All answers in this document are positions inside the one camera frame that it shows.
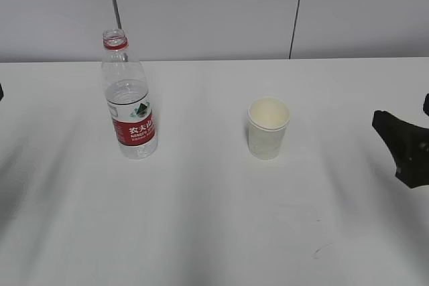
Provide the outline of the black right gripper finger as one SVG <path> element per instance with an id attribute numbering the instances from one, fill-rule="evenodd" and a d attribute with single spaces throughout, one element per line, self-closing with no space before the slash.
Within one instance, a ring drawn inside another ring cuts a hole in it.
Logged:
<path id="1" fill-rule="evenodd" d="M 407 123 L 387 111 L 375 111 L 372 126 L 393 157 L 396 178 L 409 188 L 427 186 L 428 129 Z"/>
<path id="2" fill-rule="evenodd" d="M 423 111 L 426 115 L 429 115 L 429 94 L 427 94 L 425 97 Z"/>

